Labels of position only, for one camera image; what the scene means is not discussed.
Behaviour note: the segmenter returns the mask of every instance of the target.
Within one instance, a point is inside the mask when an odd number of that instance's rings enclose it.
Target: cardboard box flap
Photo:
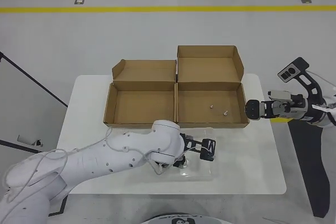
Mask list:
[[[175,82],[176,60],[124,60],[112,68],[115,81]]]
[[[243,74],[235,46],[178,46],[178,82],[240,82]]]

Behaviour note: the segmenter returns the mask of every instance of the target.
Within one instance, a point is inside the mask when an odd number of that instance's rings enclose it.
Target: white table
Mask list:
[[[79,76],[63,123],[58,148],[72,150],[103,138],[102,122],[112,76]],[[264,100],[259,77],[245,74],[246,100]],[[86,181],[71,194],[284,194],[286,184],[268,119],[251,121],[243,129],[215,129],[218,175],[206,181],[157,178],[148,164]]]

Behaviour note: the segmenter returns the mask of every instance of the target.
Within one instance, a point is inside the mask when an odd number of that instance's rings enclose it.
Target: cardboard box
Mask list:
[[[175,60],[121,60],[112,74],[107,126],[151,128],[155,120],[176,120]]]
[[[247,126],[243,74],[235,46],[178,46],[177,123],[182,128]]]

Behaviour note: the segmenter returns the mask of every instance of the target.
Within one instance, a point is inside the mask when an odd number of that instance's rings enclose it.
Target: white robotic arm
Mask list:
[[[0,202],[0,224],[46,223],[50,203],[62,200],[78,184],[148,160],[171,166],[185,148],[180,127],[158,120],[149,134],[128,132],[81,150],[33,155],[7,174],[10,190]]]
[[[308,67],[305,60],[297,58],[278,73],[283,82],[295,79],[302,84],[309,94],[307,98],[302,94],[271,90],[268,92],[271,101],[249,100],[245,112],[253,120],[292,118],[323,128],[321,159],[330,183],[330,208],[325,220],[336,224],[336,97],[323,97],[319,84],[307,73]]]

